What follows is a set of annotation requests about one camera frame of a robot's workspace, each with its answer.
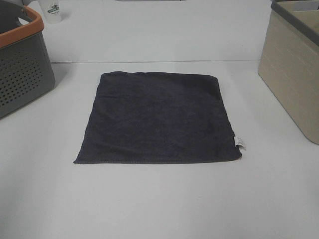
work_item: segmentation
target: basket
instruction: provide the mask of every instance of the basket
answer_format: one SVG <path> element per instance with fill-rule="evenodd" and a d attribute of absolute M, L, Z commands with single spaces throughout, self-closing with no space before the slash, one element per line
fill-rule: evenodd
<path fill-rule="evenodd" d="M 0 118 L 55 85 L 43 29 L 36 11 L 0 0 Z"/>

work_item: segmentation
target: table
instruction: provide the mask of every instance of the table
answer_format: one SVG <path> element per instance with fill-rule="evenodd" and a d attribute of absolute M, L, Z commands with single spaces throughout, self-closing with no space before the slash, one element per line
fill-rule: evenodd
<path fill-rule="evenodd" d="M 0 238 L 313 239 L 319 147 L 257 75 L 259 61 L 53 64 L 54 90 L 0 120 Z M 218 77 L 242 159 L 75 165 L 103 72 Z"/>
<path fill-rule="evenodd" d="M 257 74 L 270 1 L 60 3 L 43 31 L 55 89 L 0 119 L 0 239 L 319 236 L 319 146 Z M 216 76 L 242 159 L 73 164 L 111 71 Z"/>

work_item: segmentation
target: printed logo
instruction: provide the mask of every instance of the printed logo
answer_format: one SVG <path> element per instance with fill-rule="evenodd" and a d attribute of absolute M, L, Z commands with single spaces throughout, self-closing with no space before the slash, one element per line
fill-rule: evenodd
<path fill-rule="evenodd" d="M 54 3 L 51 5 L 51 9 L 48 10 L 48 13 L 50 14 L 57 14 L 60 11 L 60 7 L 57 3 Z"/>

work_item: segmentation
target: white tag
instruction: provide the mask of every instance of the white tag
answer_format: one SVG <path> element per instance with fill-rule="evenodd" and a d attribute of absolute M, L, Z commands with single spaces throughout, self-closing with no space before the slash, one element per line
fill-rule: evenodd
<path fill-rule="evenodd" d="M 234 137 L 234 141 L 235 141 L 235 146 L 242 146 L 244 148 L 244 150 L 246 150 L 246 145 L 245 142 L 240 138 L 240 137 Z"/>

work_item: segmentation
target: cup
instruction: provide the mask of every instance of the cup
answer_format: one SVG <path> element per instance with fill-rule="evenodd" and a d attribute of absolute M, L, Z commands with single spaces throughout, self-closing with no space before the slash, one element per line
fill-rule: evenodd
<path fill-rule="evenodd" d="M 48 23 L 61 21 L 59 0 L 39 0 L 39 4 Z"/>

